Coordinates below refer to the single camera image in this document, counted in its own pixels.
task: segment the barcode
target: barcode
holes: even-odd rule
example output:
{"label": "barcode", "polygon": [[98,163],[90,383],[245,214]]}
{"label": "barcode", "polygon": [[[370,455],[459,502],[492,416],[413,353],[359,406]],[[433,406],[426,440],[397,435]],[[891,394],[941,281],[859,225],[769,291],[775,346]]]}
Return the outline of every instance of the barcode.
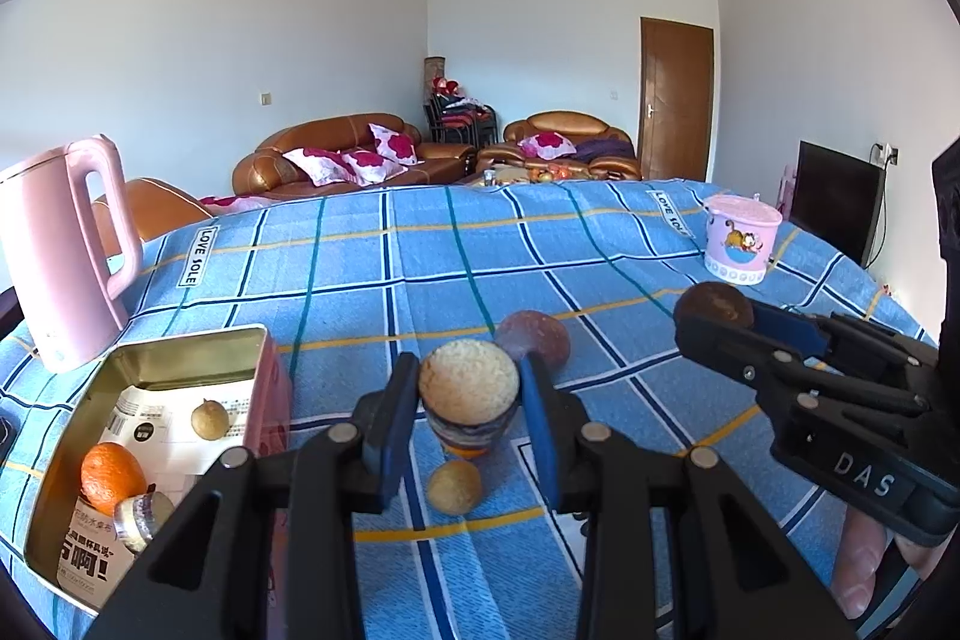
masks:
{"label": "barcode", "polygon": [[127,423],[126,418],[117,415],[116,410],[114,410],[110,414],[109,421],[107,421],[107,429],[110,429],[110,432],[113,432],[114,435],[120,437],[120,432],[123,432],[125,423]]}

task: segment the pink floral pillow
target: pink floral pillow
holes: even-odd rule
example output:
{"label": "pink floral pillow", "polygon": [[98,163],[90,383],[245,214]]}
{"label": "pink floral pillow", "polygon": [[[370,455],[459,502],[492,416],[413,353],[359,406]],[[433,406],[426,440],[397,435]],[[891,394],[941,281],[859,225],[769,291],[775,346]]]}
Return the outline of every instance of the pink floral pillow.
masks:
{"label": "pink floral pillow", "polygon": [[291,164],[304,170],[317,187],[332,183],[356,183],[350,165],[340,153],[317,148],[299,148],[283,153]]}
{"label": "pink floral pillow", "polygon": [[353,170],[354,181],[360,185],[378,185],[407,170],[407,167],[368,150],[344,153],[344,162]]}
{"label": "pink floral pillow", "polygon": [[552,161],[562,155],[573,155],[576,145],[556,131],[544,131],[520,140],[520,149],[527,158],[541,158]]}
{"label": "pink floral pillow", "polygon": [[277,202],[272,199],[266,199],[265,196],[224,196],[218,199],[216,196],[206,196],[200,199],[210,215],[232,215],[233,213],[245,213],[247,210],[259,210],[261,207],[269,207]]}
{"label": "pink floral pillow", "polygon": [[389,128],[376,124],[370,124],[370,132],[376,139],[376,151],[384,158],[408,167],[419,164],[419,161],[416,160],[414,140],[406,134],[391,131]]}

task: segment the blue plaid bedsheet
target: blue plaid bedsheet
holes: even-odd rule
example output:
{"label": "blue plaid bedsheet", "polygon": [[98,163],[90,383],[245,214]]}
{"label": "blue plaid bedsheet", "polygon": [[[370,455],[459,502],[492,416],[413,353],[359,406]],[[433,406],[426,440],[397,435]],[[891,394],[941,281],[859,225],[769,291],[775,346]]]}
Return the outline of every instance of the blue plaid bedsheet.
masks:
{"label": "blue plaid bedsheet", "polygon": [[[690,236],[666,223],[666,191]],[[558,384],[638,444],[683,453],[712,444],[829,578],[842,506],[769,456],[771,429],[749,389],[678,356],[671,311],[704,268],[703,199],[714,186],[570,182],[498,189],[395,188],[213,218],[198,287],[177,287],[197,226],[147,244],[124,295],[121,341],[264,323],[294,383],[299,446],[379,389],[401,351],[489,339],[512,311],[553,314],[572,356]],[[923,338],[867,274],[790,224],[766,279],[746,290],[798,311],[848,311]],[[0,342],[0,411],[19,437],[0,470],[0,561],[48,627],[80,638],[90,619],[42,588],[22,551],[38,481],[95,363],[51,375],[26,326]],[[424,485],[446,458],[424,420],[410,471],[382,516],[357,516],[368,637],[572,638],[583,566],[579,524],[545,509],[523,415],[479,462],[486,498],[466,518],[438,514]],[[662,531],[662,519],[654,518]],[[670,621],[667,552],[656,550],[659,622]]]}

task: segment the pink plastic bucket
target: pink plastic bucket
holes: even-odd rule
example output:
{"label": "pink plastic bucket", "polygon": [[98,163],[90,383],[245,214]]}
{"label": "pink plastic bucket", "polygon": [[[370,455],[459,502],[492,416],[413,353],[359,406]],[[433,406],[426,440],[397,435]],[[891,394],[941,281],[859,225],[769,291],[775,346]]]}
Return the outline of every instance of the pink plastic bucket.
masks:
{"label": "pink plastic bucket", "polygon": [[743,196],[718,194],[704,201],[707,220],[707,269],[721,280],[755,286],[767,272],[776,228],[784,218],[769,204]]}

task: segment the wooden door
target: wooden door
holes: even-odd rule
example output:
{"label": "wooden door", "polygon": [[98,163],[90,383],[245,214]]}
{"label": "wooden door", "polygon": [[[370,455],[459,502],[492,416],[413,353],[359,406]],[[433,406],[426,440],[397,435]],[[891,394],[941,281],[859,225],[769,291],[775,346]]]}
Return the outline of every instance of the wooden door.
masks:
{"label": "wooden door", "polygon": [[643,176],[703,180],[713,119],[713,30],[643,18],[640,42]]}

